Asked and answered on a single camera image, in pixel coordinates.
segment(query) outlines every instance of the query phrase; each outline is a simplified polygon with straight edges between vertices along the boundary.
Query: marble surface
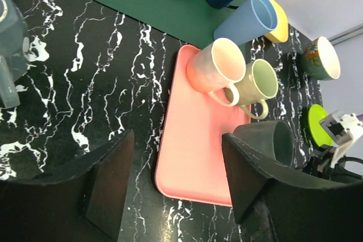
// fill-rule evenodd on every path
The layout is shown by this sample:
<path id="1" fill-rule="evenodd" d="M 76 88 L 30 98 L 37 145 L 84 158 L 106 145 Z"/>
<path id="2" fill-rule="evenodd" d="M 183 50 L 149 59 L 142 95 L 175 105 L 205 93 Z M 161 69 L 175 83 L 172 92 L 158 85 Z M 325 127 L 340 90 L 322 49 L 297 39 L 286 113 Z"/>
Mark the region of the marble surface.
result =
<path id="1" fill-rule="evenodd" d="M 0 179 L 34 177 L 132 128 L 136 149 L 119 241 L 242 241 L 231 208 L 169 199 L 154 184 L 184 43 L 92 0 L 14 1 L 29 26 L 31 62 L 16 81 L 21 105 L 0 108 Z M 280 89 L 267 120 L 289 122 L 297 167 L 311 151 L 305 109 L 321 103 L 319 84 L 297 65 L 308 42 L 290 28 L 288 42 L 259 38 L 246 54 L 247 62 L 265 58 L 277 72 Z"/>

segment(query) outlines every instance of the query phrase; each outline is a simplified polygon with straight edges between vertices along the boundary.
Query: lime green plate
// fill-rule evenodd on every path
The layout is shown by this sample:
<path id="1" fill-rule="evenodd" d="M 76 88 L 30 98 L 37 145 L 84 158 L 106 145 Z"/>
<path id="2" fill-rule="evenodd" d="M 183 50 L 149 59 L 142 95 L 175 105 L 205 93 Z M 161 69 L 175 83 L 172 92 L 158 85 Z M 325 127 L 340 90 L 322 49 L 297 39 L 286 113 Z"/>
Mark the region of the lime green plate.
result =
<path id="1" fill-rule="evenodd" d="M 320 147 L 322 145 L 333 145 L 333 139 L 320 126 L 319 121 L 327 117 L 328 113 L 319 104 L 313 104 L 309 109 L 308 123 L 311 136 L 315 143 Z"/>

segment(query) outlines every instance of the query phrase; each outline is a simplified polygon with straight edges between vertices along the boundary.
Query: white mechanical device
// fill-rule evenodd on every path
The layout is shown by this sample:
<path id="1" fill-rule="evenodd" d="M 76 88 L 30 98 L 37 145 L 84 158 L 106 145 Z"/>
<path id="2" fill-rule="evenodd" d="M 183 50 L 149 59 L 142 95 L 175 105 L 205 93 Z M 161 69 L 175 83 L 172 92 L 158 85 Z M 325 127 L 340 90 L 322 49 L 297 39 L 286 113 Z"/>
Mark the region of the white mechanical device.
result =
<path id="1" fill-rule="evenodd" d="M 322 119 L 320 125 L 337 144 L 332 150 L 334 154 L 330 163 L 330 167 L 334 168 L 338 160 L 363 135 L 363 124 L 355 113 L 343 114 L 336 111 Z"/>

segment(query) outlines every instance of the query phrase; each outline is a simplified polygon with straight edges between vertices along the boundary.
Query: green mug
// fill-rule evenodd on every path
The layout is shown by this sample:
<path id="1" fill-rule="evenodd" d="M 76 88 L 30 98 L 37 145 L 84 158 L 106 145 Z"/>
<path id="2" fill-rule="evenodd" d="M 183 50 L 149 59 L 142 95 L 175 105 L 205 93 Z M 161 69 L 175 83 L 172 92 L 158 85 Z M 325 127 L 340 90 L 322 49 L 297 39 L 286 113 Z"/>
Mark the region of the green mug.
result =
<path id="1" fill-rule="evenodd" d="M 234 84 L 239 92 L 237 105 L 241 107 L 250 117 L 254 119 L 264 119 L 268 115 L 267 99 L 276 96 L 278 91 L 277 75 L 273 67 L 264 59 L 257 59 L 246 65 L 246 75 Z M 228 88 L 224 88 L 227 98 L 231 101 L 233 94 Z M 255 116 L 248 109 L 247 105 L 260 103 L 262 113 Z"/>
<path id="2" fill-rule="evenodd" d="M 312 41 L 305 49 L 301 65 L 306 74 L 313 79 L 332 80 L 340 77 L 338 55 L 323 36 Z"/>

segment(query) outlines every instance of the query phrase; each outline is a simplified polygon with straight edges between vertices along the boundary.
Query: light blue cup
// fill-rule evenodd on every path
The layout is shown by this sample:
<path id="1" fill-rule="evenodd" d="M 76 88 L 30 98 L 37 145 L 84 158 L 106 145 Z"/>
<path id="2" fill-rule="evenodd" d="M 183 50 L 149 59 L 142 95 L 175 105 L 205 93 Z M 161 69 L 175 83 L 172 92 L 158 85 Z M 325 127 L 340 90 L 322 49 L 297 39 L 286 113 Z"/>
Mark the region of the light blue cup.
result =
<path id="1" fill-rule="evenodd" d="M 214 39 L 224 37 L 242 45 L 276 27 L 277 14 L 270 0 L 245 0 L 214 31 Z"/>

